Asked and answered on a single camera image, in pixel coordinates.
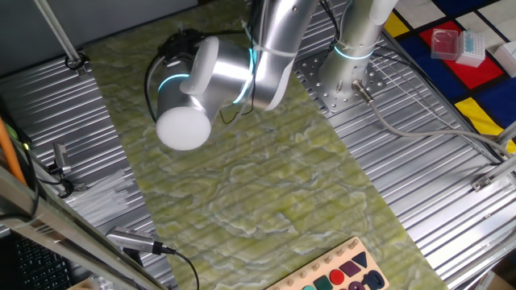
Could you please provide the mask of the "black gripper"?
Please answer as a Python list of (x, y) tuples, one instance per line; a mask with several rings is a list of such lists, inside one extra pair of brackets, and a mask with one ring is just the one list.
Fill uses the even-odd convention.
[(201, 31), (192, 28), (179, 30), (158, 47), (158, 56), (163, 56), (166, 60), (179, 55), (194, 56), (198, 52), (198, 44), (201, 41)]

